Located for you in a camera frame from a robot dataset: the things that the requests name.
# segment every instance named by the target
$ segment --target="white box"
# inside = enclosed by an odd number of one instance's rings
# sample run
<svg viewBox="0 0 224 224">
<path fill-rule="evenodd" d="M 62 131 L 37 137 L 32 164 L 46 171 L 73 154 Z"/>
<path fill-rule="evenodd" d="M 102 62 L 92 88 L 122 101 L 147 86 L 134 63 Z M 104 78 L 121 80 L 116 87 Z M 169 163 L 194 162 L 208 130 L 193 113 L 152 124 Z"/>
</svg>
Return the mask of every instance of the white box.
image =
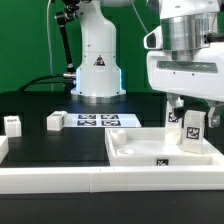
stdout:
<svg viewBox="0 0 224 224">
<path fill-rule="evenodd" d="M 203 139 L 203 154 L 186 152 L 183 145 L 165 143 L 165 128 L 125 128 L 126 144 L 117 145 L 105 130 L 105 144 L 111 166 L 213 166 L 223 163 L 224 156 Z"/>
<path fill-rule="evenodd" d="M 60 131 L 67 120 L 68 113 L 66 111 L 55 111 L 47 117 L 47 130 Z"/>
<path fill-rule="evenodd" d="M 4 117 L 4 126 L 7 137 L 20 137 L 22 135 L 21 122 L 18 116 Z"/>
</svg>

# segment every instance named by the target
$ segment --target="cable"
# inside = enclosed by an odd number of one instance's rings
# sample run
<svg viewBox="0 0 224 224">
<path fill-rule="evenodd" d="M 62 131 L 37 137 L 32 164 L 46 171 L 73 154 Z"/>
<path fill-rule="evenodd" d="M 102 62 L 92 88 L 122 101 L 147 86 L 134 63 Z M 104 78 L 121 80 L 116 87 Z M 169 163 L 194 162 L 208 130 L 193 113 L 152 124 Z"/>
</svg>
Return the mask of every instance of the cable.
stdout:
<svg viewBox="0 0 224 224">
<path fill-rule="evenodd" d="M 140 22 L 141 25 L 142 25 L 142 28 L 144 29 L 145 33 L 148 34 L 149 32 L 148 32 L 148 30 L 146 29 L 146 27 L 145 27 L 145 25 L 144 25 L 144 23 L 143 23 L 143 21 L 142 21 L 140 15 L 139 15 L 137 9 L 136 9 L 136 7 L 135 7 L 134 0 L 130 0 L 130 2 L 131 2 L 131 4 L 132 4 L 132 7 L 133 7 L 133 9 L 134 9 L 134 11 L 135 11 L 135 14 L 136 14 L 136 16 L 137 16 L 139 22 Z"/>
<path fill-rule="evenodd" d="M 52 56 L 52 44 L 51 44 L 51 29 L 50 29 L 50 5 L 52 0 L 49 0 L 47 4 L 47 40 L 48 40 L 48 49 L 49 49 L 49 58 L 50 58 L 50 72 L 51 75 L 54 74 L 53 68 L 53 56 Z"/>
<path fill-rule="evenodd" d="M 38 81 L 46 80 L 46 79 L 53 79 L 53 78 L 63 78 L 63 75 L 48 75 L 48 76 L 42 76 L 36 79 L 33 79 L 32 81 L 28 82 L 27 84 L 20 87 L 17 91 L 24 91 L 28 86 L 35 84 Z"/>
<path fill-rule="evenodd" d="M 20 90 L 20 92 L 23 92 L 26 88 L 33 85 L 44 85 L 44 84 L 58 84 L 58 83 L 64 83 L 64 82 L 37 82 L 37 83 L 30 83 L 29 85 L 24 86 L 23 90 Z"/>
</svg>

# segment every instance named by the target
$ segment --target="white block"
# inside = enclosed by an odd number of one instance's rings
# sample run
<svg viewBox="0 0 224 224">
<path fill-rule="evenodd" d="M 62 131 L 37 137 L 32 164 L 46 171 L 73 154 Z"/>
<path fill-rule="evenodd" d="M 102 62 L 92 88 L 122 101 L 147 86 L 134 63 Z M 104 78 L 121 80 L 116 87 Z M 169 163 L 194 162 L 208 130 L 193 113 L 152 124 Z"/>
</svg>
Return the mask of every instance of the white block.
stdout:
<svg viewBox="0 0 224 224">
<path fill-rule="evenodd" d="M 182 140 L 182 119 L 177 119 L 173 112 L 172 107 L 167 101 L 166 105 L 166 126 L 165 126 L 165 143 L 170 145 L 181 144 Z"/>
<path fill-rule="evenodd" d="M 9 151 L 8 138 L 0 136 L 0 163 L 3 161 Z"/>
<path fill-rule="evenodd" d="M 22 135 L 21 122 L 18 116 L 4 117 L 4 126 L 7 137 L 20 137 Z"/>
<path fill-rule="evenodd" d="M 55 111 L 47 117 L 47 130 L 60 131 L 67 120 L 68 113 L 66 111 Z"/>
<path fill-rule="evenodd" d="M 205 112 L 188 110 L 184 118 L 183 150 L 202 154 Z"/>
</svg>

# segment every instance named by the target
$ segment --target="black cable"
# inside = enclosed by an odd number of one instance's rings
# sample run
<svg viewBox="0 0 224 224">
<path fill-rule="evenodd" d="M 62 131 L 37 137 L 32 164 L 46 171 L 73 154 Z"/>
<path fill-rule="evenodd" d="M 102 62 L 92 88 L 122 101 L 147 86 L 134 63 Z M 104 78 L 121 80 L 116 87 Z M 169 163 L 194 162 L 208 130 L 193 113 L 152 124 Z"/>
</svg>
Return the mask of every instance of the black cable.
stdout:
<svg viewBox="0 0 224 224">
<path fill-rule="evenodd" d="M 36 82 L 36 83 L 30 83 L 29 85 L 27 84 L 23 90 L 19 90 L 19 91 L 24 91 L 26 88 L 28 88 L 29 86 L 33 86 L 33 85 L 58 84 L 58 83 L 64 84 L 64 82 Z"/>
<path fill-rule="evenodd" d="M 63 78 L 63 75 L 48 75 L 48 76 L 42 76 L 36 79 L 33 79 L 32 81 L 28 82 L 27 84 L 21 86 L 17 91 L 23 92 L 28 86 L 32 85 L 33 83 L 36 83 L 38 81 L 46 80 L 46 79 L 53 79 L 53 78 Z"/>
</svg>

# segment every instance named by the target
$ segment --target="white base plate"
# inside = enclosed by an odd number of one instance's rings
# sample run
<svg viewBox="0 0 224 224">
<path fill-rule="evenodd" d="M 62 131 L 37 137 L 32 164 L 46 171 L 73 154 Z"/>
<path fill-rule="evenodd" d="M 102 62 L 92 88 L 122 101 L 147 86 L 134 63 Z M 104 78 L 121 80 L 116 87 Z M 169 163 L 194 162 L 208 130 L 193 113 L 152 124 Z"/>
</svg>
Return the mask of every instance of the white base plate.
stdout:
<svg viewBox="0 0 224 224">
<path fill-rule="evenodd" d="M 141 127 L 135 114 L 68 114 L 64 127 Z"/>
</svg>

